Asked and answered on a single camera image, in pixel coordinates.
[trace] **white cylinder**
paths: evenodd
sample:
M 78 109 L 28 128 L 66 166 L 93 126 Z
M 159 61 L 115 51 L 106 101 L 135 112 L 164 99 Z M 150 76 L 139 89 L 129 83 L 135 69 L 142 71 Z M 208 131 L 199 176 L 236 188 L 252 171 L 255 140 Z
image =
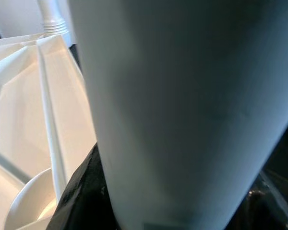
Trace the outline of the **white cylinder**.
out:
M 42 12 L 44 24 L 56 25 L 64 22 L 57 0 L 38 0 L 37 2 Z
M 288 124 L 288 0 L 70 4 L 121 228 L 224 229 Z
M 38 0 L 43 16 L 43 26 L 46 35 L 62 35 L 68 47 L 72 45 L 70 33 L 66 27 L 57 0 Z

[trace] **white bottle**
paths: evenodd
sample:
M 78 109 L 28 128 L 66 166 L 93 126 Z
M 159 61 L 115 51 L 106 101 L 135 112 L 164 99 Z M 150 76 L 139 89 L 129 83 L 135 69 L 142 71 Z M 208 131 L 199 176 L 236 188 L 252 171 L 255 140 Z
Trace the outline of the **white bottle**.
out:
M 57 0 L 38 0 L 43 16 L 43 26 L 46 35 L 62 35 L 68 47 L 72 45 L 69 30 L 63 19 Z

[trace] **white tumbler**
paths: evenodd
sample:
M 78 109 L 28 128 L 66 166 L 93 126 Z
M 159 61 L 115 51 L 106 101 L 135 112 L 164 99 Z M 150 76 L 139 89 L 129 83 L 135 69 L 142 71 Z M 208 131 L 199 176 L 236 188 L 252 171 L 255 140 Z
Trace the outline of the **white tumbler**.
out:
M 122 230 L 222 230 L 288 125 L 288 0 L 70 0 Z

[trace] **white surface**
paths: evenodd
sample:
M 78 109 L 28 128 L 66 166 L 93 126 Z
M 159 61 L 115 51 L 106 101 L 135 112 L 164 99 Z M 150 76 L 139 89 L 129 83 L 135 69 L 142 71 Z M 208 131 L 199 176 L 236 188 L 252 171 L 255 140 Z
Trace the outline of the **white surface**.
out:
M 0 167 L 0 230 L 4 227 L 4 221 L 10 205 L 23 184 L 8 175 Z
M 49 168 L 50 160 L 55 187 L 63 185 L 55 191 L 59 199 L 72 173 L 96 143 L 84 80 L 63 38 L 36 41 L 34 37 L 41 36 L 0 40 L 0 164 L 14 173 L 11 176 L 3 170 L 16 188 L 16 192 L 10 189 L 12 194 L 2 192 L 8 184 L 0 178 L 0 194 L 8 205 L 23 185 L 15 177 L 25 181 Z M 57 158 L 50 157 L 51 151 Z M 56 201 L 50 174 L 48 171 L 48 185 L 32 185 L 40 183 L 35 178 L 16 198 L 9 216 L 21 221 L 18 227 L 53 213 Z M 3 205 L 0 217 L 6 212 Z
M 17 230 L 45 230 L 50 220 L 51 217 L 40 219 Z
M 50 167 L 36 57 L 24 47 L 0 72 L 0 154 L 31 178 Z
M 82 75 L 70 52 L 63 46 L 60 37 L 40 40 L 66 178 L 69 181 L 96 143 L 96 136 Z
M 67 0 L 58 0 L 60 11 L 75 44 Z M 37 0 L 0 0 L 0 35 L 2 38 L 43 32 L 42 16 Z
M 29 181 L 17 195 L 6 217 L 5 230 L 14 230 L 52 216 L 56 207 L 51 169 Z

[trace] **black surface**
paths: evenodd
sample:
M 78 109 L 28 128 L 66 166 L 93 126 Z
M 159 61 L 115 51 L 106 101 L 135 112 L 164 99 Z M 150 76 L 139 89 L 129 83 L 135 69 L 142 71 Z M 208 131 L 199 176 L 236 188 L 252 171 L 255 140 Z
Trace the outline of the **black surface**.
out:
M 265 164 L 264 171 L 288 203 L 288 128 Z
M 79 68 L 81 68 L 80 66 L 80 62 L 79 62 L 79 57 L 78 57 L 78 52 L 77 52 L 77 45 L 72 45 L 69 50 L 71 51 L 73 57 L 75 58 Z
M 116 230 L 97 144 L 73 173 L 47 230 Z
M 261 172 L 226 230 L 288 230 L 288 205 Z

